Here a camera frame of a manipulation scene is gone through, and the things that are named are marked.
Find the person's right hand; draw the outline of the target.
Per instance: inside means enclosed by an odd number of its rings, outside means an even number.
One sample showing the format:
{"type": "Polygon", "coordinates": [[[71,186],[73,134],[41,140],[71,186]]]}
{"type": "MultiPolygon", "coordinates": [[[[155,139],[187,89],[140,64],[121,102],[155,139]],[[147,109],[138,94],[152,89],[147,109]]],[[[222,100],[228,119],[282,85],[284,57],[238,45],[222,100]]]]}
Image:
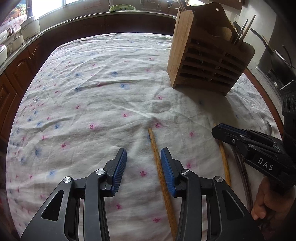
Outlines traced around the person's right hand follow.
{"type": "Polygon", "coordinates": [[[276,231],[286,218],[295,200],[295,188],[279,194],[271,189],[270,181],[264,177],[259,185],[251,216],[263,221],[264,232],[276,231]]]}

